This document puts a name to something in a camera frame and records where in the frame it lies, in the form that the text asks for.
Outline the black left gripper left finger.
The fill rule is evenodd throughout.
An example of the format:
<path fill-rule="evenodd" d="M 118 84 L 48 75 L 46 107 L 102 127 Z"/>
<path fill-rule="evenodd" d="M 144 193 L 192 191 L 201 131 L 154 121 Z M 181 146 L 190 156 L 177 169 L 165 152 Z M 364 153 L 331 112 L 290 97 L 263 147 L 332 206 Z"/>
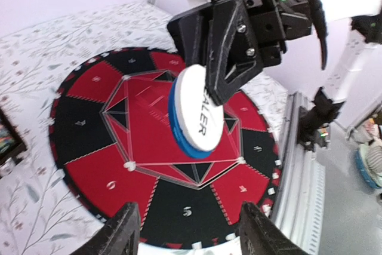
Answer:
<path fill-rule="evenodd" d="M 128 202 L 104 226 L 72 255 L 138 253 L 140 213 L 136 202 Z"/>

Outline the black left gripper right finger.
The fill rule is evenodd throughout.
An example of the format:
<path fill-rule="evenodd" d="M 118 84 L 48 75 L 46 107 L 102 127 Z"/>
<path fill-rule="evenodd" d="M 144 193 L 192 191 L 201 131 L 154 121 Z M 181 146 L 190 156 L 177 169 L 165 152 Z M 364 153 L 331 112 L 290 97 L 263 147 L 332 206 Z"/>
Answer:
<path fill-rule="evenodd" d="M 243 202 L 238 235 L 244 255 L 306 255 L 251 202 Z"/>

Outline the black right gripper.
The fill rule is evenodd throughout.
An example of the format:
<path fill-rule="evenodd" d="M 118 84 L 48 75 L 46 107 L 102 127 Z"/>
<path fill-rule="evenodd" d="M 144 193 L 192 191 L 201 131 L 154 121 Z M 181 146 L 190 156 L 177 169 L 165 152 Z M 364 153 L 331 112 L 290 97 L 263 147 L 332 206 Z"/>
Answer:
<path fill-rule="evenodd" d="M 263 66 L 279 65 L 286 41 L 310 35 L 312 22 L 276 0 L 212 0 L 174 16 L 167 30 L 187 67 L 206 66 L 205 88 L 221 106 Z"/>

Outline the white blue dealer button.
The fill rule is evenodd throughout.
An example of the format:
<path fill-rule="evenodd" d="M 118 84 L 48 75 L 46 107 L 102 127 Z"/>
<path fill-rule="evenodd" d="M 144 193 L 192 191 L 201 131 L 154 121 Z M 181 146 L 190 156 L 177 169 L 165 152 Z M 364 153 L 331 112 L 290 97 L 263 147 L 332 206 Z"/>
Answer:
<path fill-rule="evenodd" d="M 224 109 L 205 88 L 207 70 L 199 64 L 183 69 L 168 96 L 171 132 L 179 148 L 194 159 L 209 157 L 224 130 Z"/>

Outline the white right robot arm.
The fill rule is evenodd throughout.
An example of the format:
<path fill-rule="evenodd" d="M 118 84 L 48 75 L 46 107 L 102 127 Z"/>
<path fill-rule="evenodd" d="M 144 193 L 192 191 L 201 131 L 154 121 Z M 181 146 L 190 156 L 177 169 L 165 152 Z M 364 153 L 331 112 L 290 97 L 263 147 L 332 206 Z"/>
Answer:
<path fill-rule="evenodd" d="M 189 0 L 191 9 L 167 26 L 186 68 L 173 83 L 170 124 L 182 151 L 204 159 L 223 133 L 223 107 L 268 67 L 280 64 L 287 42 L 316 34 L 326 69 L 329 32 L 343 53 L 310 97 L 288 97 L 279 135 L 284 176 L 275 213 L 245 200 L 238 233 L 242 254 L 317 254 L 325 168 L 318 149 L 375 48 L 381 45 L 381 0 Z"/>

